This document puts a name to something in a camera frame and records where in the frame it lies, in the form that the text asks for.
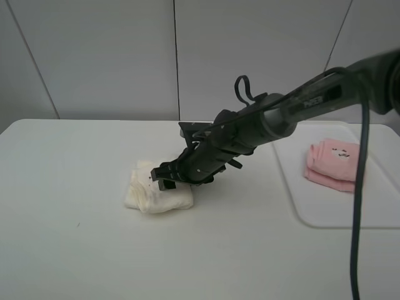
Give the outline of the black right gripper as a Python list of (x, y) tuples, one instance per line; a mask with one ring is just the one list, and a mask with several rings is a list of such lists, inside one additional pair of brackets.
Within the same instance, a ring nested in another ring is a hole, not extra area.
[(226, 152), (192, 152), (155, 167), (151, 179), (158, 181), (160, 191), (176, 189), (176, 183), (198, 186), (213, 182), (214, 176), (226, 169), (226, 163)]

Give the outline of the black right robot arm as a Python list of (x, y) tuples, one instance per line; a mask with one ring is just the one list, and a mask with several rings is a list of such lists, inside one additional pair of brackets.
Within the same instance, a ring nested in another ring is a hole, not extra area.
[(151, 179), (162, 191), (179, 183), (211, 183), (227, 165), (241, 168), (238, 156), (290, 136), (299, 122), (355, 104), (361, 105), (361, 143), (366, 145), (370, 113), (399, 109), (398, 50), (328, 69), (285, 95), (250, 97), (243, 109), (223, 110), (211, 123), (181, 122), (186, 148), (175, 160), (155, 167)]

